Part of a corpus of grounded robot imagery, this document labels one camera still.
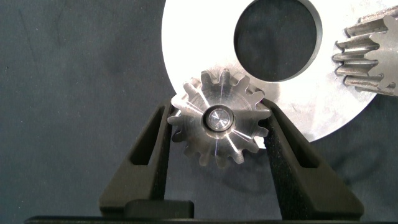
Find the gear hub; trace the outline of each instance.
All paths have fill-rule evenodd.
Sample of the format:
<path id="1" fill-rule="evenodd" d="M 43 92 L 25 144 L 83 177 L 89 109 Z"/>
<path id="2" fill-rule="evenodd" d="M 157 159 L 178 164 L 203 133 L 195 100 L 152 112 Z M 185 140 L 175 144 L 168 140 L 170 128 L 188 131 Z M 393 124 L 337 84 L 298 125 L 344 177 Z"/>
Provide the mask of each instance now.
<path id="1" fill-rule="evenodd" d="M 200 80 L 192 78 L 183 87 L 186 94 L 172 98 L 175 111 L 167 121 L 177 126 L 173 141 L 187 142 L 186 155 L 199 152 L 201 166 L 214 156 L 218 167 L 224 167 L 228 157 L 241 164 L 244 149 L 259 150 L 255 138 L 266 137 L 268 130 L 258 122 L 271 111 L 248 76 L 232 76 L 227 69 L 220 75 L 202 72 Z"/>

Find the circular hole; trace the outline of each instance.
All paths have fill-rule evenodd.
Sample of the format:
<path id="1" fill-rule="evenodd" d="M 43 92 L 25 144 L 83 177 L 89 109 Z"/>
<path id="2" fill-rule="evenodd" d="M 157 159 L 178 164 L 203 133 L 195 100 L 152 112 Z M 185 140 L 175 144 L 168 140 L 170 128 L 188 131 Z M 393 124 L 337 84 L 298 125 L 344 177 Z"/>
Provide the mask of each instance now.
<path id="1" fill-rule="evenodd" d="M 276 82 L 295 76 L 314 53 L 317 27 L 298 0 L 258 0 L 236 24 L 236 55 L 252 76 Z"/>

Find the gray surface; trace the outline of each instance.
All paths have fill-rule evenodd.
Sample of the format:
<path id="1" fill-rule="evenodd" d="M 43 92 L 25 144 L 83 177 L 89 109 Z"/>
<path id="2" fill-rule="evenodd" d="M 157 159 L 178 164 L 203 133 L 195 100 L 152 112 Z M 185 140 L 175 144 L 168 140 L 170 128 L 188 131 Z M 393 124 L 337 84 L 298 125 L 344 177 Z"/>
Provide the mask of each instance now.
<path id="1" fill-rule="evenodd" d="M 163 1 L 0 0 L 0 223 L 99 215 L 97 200 L 156 105 L 174 91 Z M 398 221 L 398 100 L 377 96 L 314 143 L 363 201 Z M 172 144 L 167 198 L 197 218 L 280 218 L 265 154 L 202 168 Z"/>

